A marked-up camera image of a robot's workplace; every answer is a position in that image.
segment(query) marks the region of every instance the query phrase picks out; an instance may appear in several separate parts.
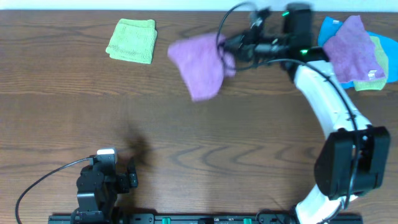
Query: light green towel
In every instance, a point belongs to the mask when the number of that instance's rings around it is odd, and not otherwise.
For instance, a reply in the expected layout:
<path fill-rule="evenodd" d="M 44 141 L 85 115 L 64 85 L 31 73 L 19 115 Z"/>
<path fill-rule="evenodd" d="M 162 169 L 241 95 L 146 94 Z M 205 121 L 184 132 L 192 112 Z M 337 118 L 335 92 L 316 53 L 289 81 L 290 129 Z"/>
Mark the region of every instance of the light green towel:
<path fill-rule="evenodd" d="M 113 59 L 150 64 L 156 36 L 155 21 L 152 19 L 121 19 L 105 51 Z"/>
<path fill-rule="evenodd" d="M 371 40 L 373 41 L 376 48 L 374 49 L 374 54 L 376 55 L 376 60 L 378 64 L 383 68 L 384 74 L 386 75 L 385 78 L 381 78 L 378 80 L 370 81 L 370 82 L 359 82 L 354 81 L 354 87 L 356 91 L 361 90 L 382 90 L 384 85 L 387 83 L 388 78 L 388 57 L 384 52 L 383 48 L 380 44 L 380 39 L 378 37 L 372 37 Z"/>

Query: purple towel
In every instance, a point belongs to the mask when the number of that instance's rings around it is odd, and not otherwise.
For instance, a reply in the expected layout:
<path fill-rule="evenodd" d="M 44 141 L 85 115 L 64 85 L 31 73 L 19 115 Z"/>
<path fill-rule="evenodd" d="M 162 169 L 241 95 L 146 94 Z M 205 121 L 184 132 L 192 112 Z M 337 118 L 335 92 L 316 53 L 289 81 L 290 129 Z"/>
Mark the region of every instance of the purple towel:
<path fill-rule="evenodd" d="M 340 83 L 371 81 L 386 77 L 377 63 L 375 46 L 360 16 L 350 16 L 336 35 L 323 46 Z"/>
<path fill-rule="evenodd" d="M 225 70 L 216 49 L 216 34 L 205 34 L 178 40 L 169 47 L 167 55 L 178 67 L 192 101 L 209 100 L 217 95 L 224 77 L 235 76 Z M 227 65 L 235 67 L 233 56 L 225 54 Z"/>

